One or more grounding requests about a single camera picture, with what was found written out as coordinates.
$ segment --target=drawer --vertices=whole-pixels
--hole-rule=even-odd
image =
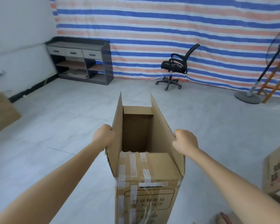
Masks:
[[[58,56],[65,56],[65,48],[54,47],[54,46],[47,46],[49,54],[58,55]]]
[[[102,60],[101,51],[83,49],[84,58]]]
[[[80,50],[80,49],[65,48],[65,55],[66,56],[75,56],[75,57],[82,57],[83,58],[83,53],[82,53],[82,50]]]

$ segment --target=person's left hand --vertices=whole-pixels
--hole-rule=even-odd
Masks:
[[[112,131],[111,126],[104,124],[94,133],[92,141],[99,142],[102,145],[102,150],[104,150],[105,147],[113,142],[114,138],[115,132]]]

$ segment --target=tiled floor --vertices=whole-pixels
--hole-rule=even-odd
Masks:
[[[115,79],[109,86],[57,79],[15,103],[22,118],[0,132],[0,211],[19,193],[91,142],[123,105],[150,106],[153,94],[168,124],[197,135],[201,149],[261,186],[262,159],[280,145],[280,99],[248,105],[234,91],[182,82]],[[101,153],[52,223],[114,223],[115,181]],[[213,223],[227,203],[202,170],[186,161],[169,222]]]

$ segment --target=gray desk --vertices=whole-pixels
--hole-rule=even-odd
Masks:
[[[109,41],[54,37],[46,46],[62,79],[108,85],[114,78]]]

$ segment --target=orange wooden stool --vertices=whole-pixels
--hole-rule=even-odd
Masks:
[[[268,83],[272,80],[273,76],[276,74],[276,72],[280,70],[280,62],[277,64],[276,68],[274,69],[274,71],[272,71],[272,73],[270,74],[270,76],[268,77],[268,79],[265,81],[265,83],[261,86],[260,90],[257,92],[257,95],[259,95],[261,92],[263,92],[265,94],[265,99],[262,101],[264,104],[268,101],[268,99],[274,94],[274,92],[276,90],[280,91],[280,81],[278,82],[277,85],[275,86],[269,86]],[[265,88],[267,89],[272,89],[272,91],[270,93],[267,93],[265,91]]]

